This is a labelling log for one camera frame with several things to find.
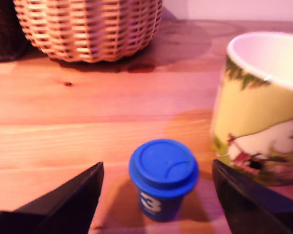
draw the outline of yellow mug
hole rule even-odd
[[[293,183],[293,34],[246,33],[227,47],[211,128],[217,158],[270,186]]]

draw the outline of moomin illustration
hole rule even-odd
[[[236,137],[229,134],[227,156],[230,163],[257,175],[267,161],[287,162],[283,156],[271,156],[272,150],[279,154],[293,152],[293,119],[278,123],[260,132]],[[274,172],[282,166],[275,165]]]

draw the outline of mug rim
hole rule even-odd
[[[249,38],[249,37],[256,37],[256,36],[262,36],[265,35],[267,37],[286,37],[289,39],[293,39],[292,33],[284,33],[284,32],[250,32],[250,33],[243,33],[235,38],[233,38],[228,46],[227,46],[227,55],[230,57],[230,59],[236,63],[236,65],[240,66],[243,70],[246,70],[247,72],[257,76],[259,79],[263,81],[268,81],[270,83],[274,83],[278,86],[288,88],[293,90],[293,84],[284,82],[283,79],[278,79],[278,76],[273,76],[272,74],[269,74],[261,69],[256,68],[255,66],[251,65],[250,63],[246,62],[243,58],[241,58],[234,50],[233,46],[234,44],[243,38]]]

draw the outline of green foliage illustration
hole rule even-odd
[[[229,80],[242,81],[241,90],[244,90],[248,85],[250,85],[251,88],[255,88],[255,87],[271,84],[269,81],[262,80],[250,73],[243,71],[243,69],[237,66],[229,58],[229,56],[227,56],[227,61],[226,61],[226,74],[228,74]]]

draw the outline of woven basket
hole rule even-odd
[[[26,40],[12,0],[0,0],[0,61],[16,60],[25,51]]]
[[[116,61],[146,47],[162,0],[14,0],[26,38],[50,58]]]

